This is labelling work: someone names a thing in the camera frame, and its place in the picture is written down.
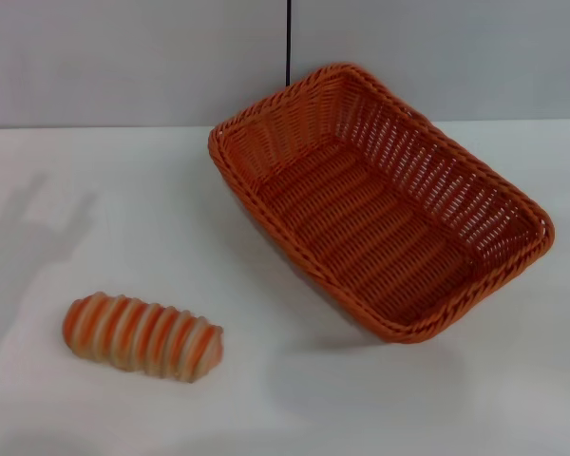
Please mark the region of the orange woven plastic basket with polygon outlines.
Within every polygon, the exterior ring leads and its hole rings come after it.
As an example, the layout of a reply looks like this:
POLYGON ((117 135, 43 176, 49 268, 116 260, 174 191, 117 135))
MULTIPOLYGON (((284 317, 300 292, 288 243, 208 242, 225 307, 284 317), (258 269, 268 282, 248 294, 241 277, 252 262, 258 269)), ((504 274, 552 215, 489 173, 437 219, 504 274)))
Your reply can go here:
POLYGON ((245 108, 208 150, 290 260, 388 342, 441 333, 555 239, 535 201, 360 66, 245 108))

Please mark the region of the striped orange bread loaf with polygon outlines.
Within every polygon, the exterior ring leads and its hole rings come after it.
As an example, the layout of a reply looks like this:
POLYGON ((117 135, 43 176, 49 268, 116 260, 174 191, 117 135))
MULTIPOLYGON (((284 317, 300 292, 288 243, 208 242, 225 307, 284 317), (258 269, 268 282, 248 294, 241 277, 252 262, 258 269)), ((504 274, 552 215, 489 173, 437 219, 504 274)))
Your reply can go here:
POLYGON ((193 383, 223 357, 223 328, 172 306, 97 292, 74 301, 62 325, 71 351, 122 371, 193 383))

